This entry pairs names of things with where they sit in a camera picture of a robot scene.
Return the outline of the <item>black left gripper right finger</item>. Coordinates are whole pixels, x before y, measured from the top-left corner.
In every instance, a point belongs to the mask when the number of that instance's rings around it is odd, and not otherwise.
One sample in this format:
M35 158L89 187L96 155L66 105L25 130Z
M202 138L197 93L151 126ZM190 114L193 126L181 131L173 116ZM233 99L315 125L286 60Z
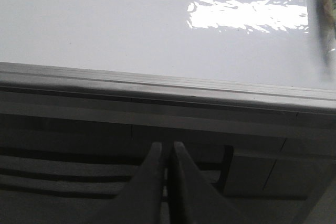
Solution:
M182 142L174 142L167 169L170 223L246 223L208 183Z

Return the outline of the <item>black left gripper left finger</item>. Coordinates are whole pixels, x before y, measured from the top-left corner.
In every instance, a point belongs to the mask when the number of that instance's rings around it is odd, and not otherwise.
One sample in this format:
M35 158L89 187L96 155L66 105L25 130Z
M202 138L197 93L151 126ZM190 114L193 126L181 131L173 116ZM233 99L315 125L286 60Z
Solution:
M159 223L163 148L146 157L1 148L1 223Z

